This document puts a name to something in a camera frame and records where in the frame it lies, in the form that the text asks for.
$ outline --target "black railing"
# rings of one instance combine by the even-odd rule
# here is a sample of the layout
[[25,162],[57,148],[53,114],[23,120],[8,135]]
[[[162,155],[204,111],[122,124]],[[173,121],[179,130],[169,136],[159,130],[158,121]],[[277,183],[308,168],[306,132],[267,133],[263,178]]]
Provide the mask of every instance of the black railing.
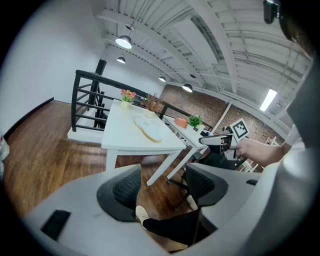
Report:
[[[92,83],[79,86],[81,78],[92,80]],[[96,74],[96,73],[86,72],[83,70],[76,70],[74,84],[73,84],[72,101],[71,101],[71,125],[72,125],[72,130],[74,132],[77,131],[77,127],[91,129],[91,130],[97,130],[97,131],[104,130],[103,125],[100,125],[100,128],[97,127],[97,125],[101,124],[101,122],[103,122],[105,124],[107,121],[108,117],[106,116],[104,111],[110,111],[110,109],[104,108],[105,105],[102,103],[103,99],[108,99],[108,100],[114,100],[114,99],[118,100],[118,99],[106,96],[104,91],[100,92],[99,83],[109,85],[109,86],[112,86],[112,87],[115,87],[118,89],[122,89],[122,90],[130,90],[131,92],[135,92],[137,96],[140,96],[142,98],[146,98],[148,96],[148,94],[146,92],[139,90],[139,89],[136,89],[134,87],[131,87],[127,84],[108,79],[108,78],[103,77],[103,76]],[[91,86],[90,90],[83,89],[83,88],[89,87],[89,86]],[[80,102],[80,100],[82,100],[85,96],[89,96],[89,99],[84,102]],[[172,109],[172,110],[174,110],[180,114],[183,114],[187,117],[191,116],[191,114],[189,114],[189,113],[187,113],[187,112],[185,112],[185,111],[183,111],[183,110],[181,110],[181,109],[179,109],[179,108],[177,108],[177,107],[175,107],[165,101],[163,102],[163,104],[164,104],[164,107],[163,107],[162,111],[157,113],[159,115],[160,119],[162,119],[163,116],[166,114],[167,109]],[[95,117],[79,114],[78,112],[83,107],[86,107],[86,109],[89,109],[89,108],[97,109],[97,111],[95,113]],[[77,121],[79,118],[94,120],[94,126],[90,127],[90,126],[78,125]],[[211,125],[209,125],[205,122],[203,122],[203,124],[205,126],[207,126],[208,130],[211,130],[213,128]]]

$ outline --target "black pants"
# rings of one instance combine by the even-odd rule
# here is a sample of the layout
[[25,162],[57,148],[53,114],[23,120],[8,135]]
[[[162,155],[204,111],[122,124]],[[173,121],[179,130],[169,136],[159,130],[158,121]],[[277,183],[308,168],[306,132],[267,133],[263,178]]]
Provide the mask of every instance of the black pants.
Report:
[[198,219],[199,210],[194,210],[163,220],[148,218],[142,225],[152,233],[190,246],[210,235]]

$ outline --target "orange object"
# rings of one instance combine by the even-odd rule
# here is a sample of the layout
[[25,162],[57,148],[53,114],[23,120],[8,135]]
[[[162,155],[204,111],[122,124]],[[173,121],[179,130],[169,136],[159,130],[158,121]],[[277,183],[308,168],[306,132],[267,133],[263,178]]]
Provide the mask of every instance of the orange object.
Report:
[[174,119],[174,122],[177,126],[181,126],[183,128],[187,128],[188,123],[186,120],[184,120],[183,118],[176,118]]

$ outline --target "wooden floor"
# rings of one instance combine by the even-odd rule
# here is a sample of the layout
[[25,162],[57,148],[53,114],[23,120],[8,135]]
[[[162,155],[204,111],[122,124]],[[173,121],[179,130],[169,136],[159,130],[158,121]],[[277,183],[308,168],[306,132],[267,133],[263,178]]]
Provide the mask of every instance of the wooden floor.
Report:
[[[20,217],[63,184],[106,170],[107,151],[95,144],[67,140],[70,128],[71,105],[52,101],[9,137],[10,154],[4,161],[4,185]],[[137,205],[143,206],[151,218],[162,220],[191,211],[186,202],[174,211],[173,206],[183,197],[184,191],[174,184],[168,185],[166,178],[188,151],[182,151],[151,186],[146,185],[147,180],[167,155],[118,156],[116,167],[141,164]],[[174,178],[181,181],[181,175],[179,171]],[[150,235],[167,251],[185,248],[169,239]]]

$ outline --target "ceiling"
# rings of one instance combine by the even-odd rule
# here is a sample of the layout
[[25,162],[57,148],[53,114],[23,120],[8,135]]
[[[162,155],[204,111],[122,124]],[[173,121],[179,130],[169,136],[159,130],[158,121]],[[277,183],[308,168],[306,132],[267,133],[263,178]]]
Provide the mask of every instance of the ceiling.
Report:
[[[106,0],[102,5],[95,16],[103,22],[106,44],[117,46],[115,39],[128,35],[130,53],[169,81],[190,83],[197,91],[228,96],[257,110],[273,88],[278,94],[265,115],[291,127],[282,110],[300,87],[310,60],[285,38],[277,19],[264,22],[263,0]],[[174,32],[174,25],[185,19],[192,19],[214,46],[216,64],[204,65]]]

